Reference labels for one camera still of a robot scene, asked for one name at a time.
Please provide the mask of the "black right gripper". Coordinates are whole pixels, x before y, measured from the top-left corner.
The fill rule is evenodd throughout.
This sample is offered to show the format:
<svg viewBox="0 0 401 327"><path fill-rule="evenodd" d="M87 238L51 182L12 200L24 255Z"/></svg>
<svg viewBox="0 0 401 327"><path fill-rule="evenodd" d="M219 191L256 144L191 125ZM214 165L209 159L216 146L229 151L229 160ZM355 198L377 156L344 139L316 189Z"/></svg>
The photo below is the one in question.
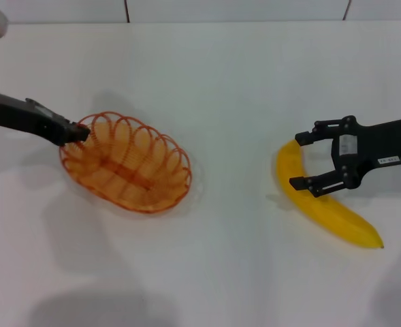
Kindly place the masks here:
<svg viewBox="0 0 401 327"><path fill-rule="evenodd" d="M295 135L300 146L320 140L332 141L335 170L306 176L289 171L289 184L296 191L309 191L315 198L343 189L356 189L371 170L401 166L401 120L372 126L360 125L353 115L315 121L311 131Z"/></svg>

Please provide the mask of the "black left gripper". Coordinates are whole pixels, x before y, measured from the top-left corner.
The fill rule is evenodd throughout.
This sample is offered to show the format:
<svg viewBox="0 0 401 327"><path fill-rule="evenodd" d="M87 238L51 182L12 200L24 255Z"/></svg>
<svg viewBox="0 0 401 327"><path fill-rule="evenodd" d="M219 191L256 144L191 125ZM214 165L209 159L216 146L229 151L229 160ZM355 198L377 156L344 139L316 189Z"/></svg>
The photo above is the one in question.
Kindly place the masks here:
<svg viewBox="0 0 401 327"><path fill-rule="evenodd" d="M35 100L0 94L0 127L39 136L57 146L84 142L90 129L54 113Z"/></svg>

